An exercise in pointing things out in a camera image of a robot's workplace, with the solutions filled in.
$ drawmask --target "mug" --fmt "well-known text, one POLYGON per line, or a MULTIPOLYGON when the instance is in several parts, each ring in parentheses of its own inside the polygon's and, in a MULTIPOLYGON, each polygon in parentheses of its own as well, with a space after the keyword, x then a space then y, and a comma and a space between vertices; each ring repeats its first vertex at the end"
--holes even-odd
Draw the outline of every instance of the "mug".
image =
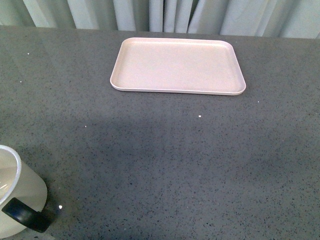
POLYGON ((47 200, 45 182, 12 148, 0 145, 0 239, 25 228, 43 233, 49 221, 40 213, 47 200))

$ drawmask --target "white curtain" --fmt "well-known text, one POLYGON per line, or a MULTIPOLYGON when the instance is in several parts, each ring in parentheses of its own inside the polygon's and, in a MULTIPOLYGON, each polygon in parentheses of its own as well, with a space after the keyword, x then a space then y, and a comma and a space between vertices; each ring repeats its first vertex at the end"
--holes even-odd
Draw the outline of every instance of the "white curtain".
POLYGON ((0 25, 320 38, 320 0, 0 0, 0 25))

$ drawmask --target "gray speckled countertop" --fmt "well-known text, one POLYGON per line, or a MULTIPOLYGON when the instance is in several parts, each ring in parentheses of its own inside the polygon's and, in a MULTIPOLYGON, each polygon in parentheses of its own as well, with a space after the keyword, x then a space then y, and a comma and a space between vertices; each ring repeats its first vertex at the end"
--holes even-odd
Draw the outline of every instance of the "gray speckled countertop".
POLYGON ((8 240, 320 238, 320 40, 2 26, 0 109, 55 216, 8 240), (224 40, 247 89, 115 90, 130 37, 224 40))

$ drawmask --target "plastic tray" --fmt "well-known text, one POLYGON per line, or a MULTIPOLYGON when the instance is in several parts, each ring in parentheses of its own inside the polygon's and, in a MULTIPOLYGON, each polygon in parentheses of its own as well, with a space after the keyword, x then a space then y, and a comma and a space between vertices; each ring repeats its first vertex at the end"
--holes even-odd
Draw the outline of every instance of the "plastic tray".
POLYGON ((128 38, 110 83, 134 92, 238 95, 246 89, 233 47, 199 39, 128 38))

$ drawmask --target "mug handle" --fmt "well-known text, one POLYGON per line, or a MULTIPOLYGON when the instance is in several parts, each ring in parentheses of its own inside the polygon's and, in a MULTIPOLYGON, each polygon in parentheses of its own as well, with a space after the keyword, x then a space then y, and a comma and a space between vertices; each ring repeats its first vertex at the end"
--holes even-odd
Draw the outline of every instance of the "mug handle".
POLYGON ((15 197, 2 208, 2 212, 38 233, 43 233, 50 225, 50 221, 41 212, 33 210, 15 197))

